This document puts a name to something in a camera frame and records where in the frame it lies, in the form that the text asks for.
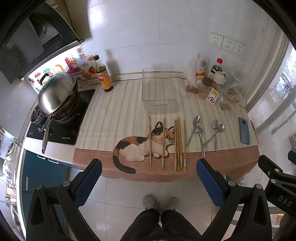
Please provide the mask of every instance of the seasoning box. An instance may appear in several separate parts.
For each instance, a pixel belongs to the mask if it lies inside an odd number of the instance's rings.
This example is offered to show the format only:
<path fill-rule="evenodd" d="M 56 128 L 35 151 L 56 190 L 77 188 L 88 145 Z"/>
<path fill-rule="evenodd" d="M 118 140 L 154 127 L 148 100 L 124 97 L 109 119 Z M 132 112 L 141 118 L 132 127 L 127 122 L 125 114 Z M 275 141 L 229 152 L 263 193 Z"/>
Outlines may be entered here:
<path fill-rule="evenodd" d="M 209 94 L 207 95 L 207 100 L 211 103 L 211 104 L 215 104 L 216 100 L 219 97 L 219 93 L 218 91 L 216 91 L 213 87 L 211 87 Z"/>

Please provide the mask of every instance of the smartphone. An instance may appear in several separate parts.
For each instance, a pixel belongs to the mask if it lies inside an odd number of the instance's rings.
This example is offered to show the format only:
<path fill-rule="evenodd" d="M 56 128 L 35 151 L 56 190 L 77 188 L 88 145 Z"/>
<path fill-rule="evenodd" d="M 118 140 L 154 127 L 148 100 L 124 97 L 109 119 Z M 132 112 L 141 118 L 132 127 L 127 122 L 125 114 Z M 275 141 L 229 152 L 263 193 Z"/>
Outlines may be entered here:
<path fill-rule="evenodd" d="M 239 136 L 241 143 L 250 145 L 248 121 L 241 117 L 239 117 Z"/>

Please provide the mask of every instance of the black pants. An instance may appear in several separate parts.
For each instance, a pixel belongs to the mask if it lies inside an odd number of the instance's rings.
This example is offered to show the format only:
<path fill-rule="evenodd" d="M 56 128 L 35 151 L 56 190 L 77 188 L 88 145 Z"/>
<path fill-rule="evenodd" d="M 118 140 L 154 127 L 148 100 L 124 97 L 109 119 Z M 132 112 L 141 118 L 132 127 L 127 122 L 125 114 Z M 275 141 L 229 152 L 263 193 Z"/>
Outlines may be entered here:
<path fill-rule="evenodd" d="M 166 210 L 160 216 L 162 228 L 159 226 L 159 212 L 147 209 L 141 212 L 124 233 L 120 241 L 134 241 L 148 236 L 161 234 L 184 234 L 200 238 L 200 233 L 190 222 L 175 210 Z"/>

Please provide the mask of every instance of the electrical socket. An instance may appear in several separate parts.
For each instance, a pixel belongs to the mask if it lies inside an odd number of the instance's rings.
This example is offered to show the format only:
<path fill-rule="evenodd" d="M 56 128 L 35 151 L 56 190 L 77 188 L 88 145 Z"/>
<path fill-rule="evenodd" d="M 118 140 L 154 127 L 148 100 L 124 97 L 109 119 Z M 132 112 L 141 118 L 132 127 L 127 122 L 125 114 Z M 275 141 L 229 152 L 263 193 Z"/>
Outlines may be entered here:
<path fill-rule="evenodd" d="M 228 52 L 232 52 L 235 42 L 236 41 L 233 39 L 229 39 L 229 38 L 224 37 L 223 41 L 222 41 L 221 49 L 228 51 Z"/>
<path fill-rule="evenodd" d="M 209 46 L 212 46 L 212 47 L 215 47 L 215 48 L 221 48 L 222 40 L 223 40 L 222 35 L 218 35 L 218 34 L 210 32 L 207 44 Z"/>
<path fill-rule="evenodd" d="M 246 45 L 236 41 L 232 52 L 242 55 L 244 53 L 245 48 L 246 48 Z"/>

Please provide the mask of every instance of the metal spoon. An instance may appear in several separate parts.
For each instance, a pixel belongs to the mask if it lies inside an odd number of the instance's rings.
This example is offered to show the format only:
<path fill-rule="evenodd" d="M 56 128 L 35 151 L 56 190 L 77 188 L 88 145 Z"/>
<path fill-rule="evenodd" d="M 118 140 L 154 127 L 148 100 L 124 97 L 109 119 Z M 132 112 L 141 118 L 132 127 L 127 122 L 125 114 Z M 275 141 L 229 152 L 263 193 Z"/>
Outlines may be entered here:
<path fill-rule="evenodd" d="M 215 150 L 218 151 L 218 146 L 217 146 L 217 126 L 218 126 L 218 121 L 217 119 L 214 119 L 213 121 L 213 129 L 215 130 Z"/>
<path fill-rule="evenodd" d="M 194 130 L 195 130 L 196 127 L 198 127 L 200 125 L 201 121 L 202 120 L 201 120 L 199 115 L 194 117 L 194 119 L 192 121 L 193 129 L 192 129 L 192 132 L 191 132 L 190 136 L 187 139 L 186 146 L 189 146 L 189 144 L 191 142 L 191 139 L 192 139 L 192 136 L 194 134 Z"/>
<path fill-rule="evenodd" d="M 219 133 L 224 132 L 224 131 L 225 131 L 225 126 L 222 125 L 222 124 L 219 124 L 219 125 L 217 126 L 217 131 L 218 131 Z M 211 140 L 212 140 L 214 137 L 215 137 L 215 135 L 213 135 L 209 140 L 207 140 L 207 141 L 204 143 L 204 147 L 207 147 L 208 144 L 211 142 Z"/>
<path fill-rule="evenodd" d="M 195 128 L 195 132 L 196 132 L 196 134 L 198 134 L 200 136 L 200 147 L 202 150 L 202 158 L 205 158 L 205 150 L 204 150 L 203 144 L 202 144 L 202 133 L 203 133 L 202 128 L 200 126 L 197 126 Z"/>

